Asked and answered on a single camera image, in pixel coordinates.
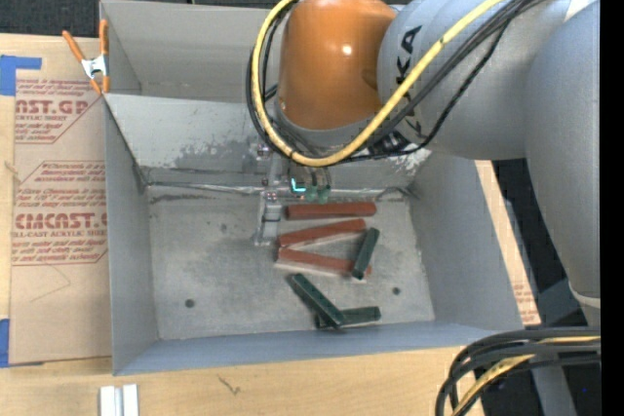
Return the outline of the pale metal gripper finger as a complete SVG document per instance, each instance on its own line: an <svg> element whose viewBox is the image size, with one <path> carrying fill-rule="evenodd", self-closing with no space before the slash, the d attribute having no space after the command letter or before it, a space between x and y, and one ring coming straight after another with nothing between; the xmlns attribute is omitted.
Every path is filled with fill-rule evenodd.
<svg viewBox="0 0 624 416"><path fill-rule="evenodd" d="M260 184L264 188L277 185L281 180L283 157L269 145L259 142L256 146L256 172L260 175Z"/></svg>
<svg viewBox="0 0 624 416"><path fill-rule="evenodd" d="M283 204L276 191L265 190L260 194L257 223L253 234L256 246L268 246L276 241L282 210Z"/></svg>

